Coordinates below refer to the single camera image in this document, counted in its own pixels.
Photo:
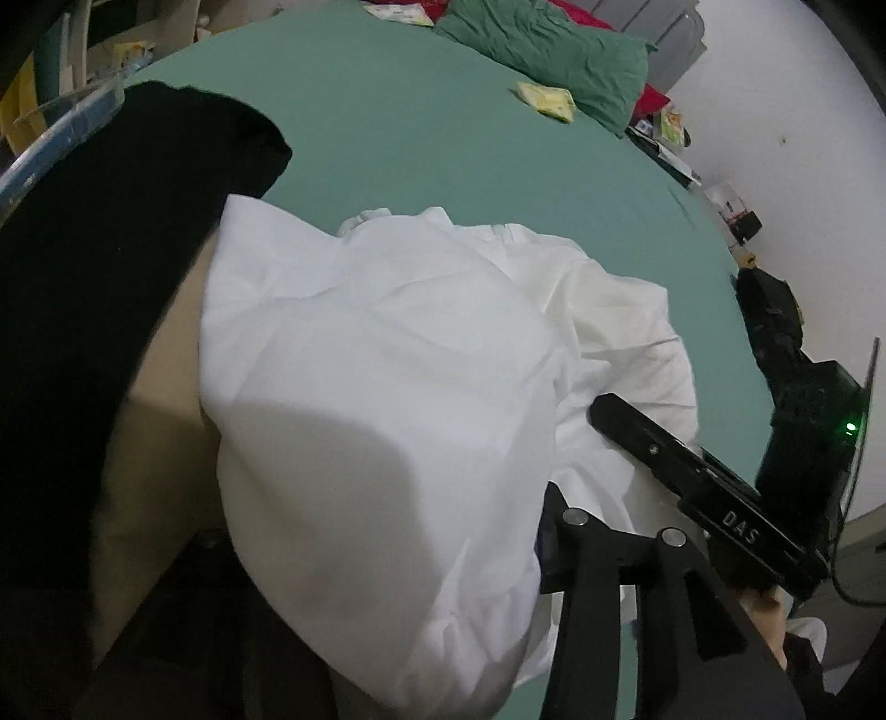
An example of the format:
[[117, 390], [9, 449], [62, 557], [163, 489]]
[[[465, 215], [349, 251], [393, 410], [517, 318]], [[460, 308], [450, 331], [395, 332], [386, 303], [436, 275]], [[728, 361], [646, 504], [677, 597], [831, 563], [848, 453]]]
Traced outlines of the person right hand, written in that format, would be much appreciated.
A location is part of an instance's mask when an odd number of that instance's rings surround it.
[[785, 594], [781, 588], [770, 588], [766, 593], [757, 589], [743, 589], [738, 594], [740, 606], [745, 609], [754, 627], [763, 637], [769, 650], [774, 654], [778, 665], [785, 671], [789, 662], [784, 652], [785, 636], [787, 636], [787, 610], [785, 610]]

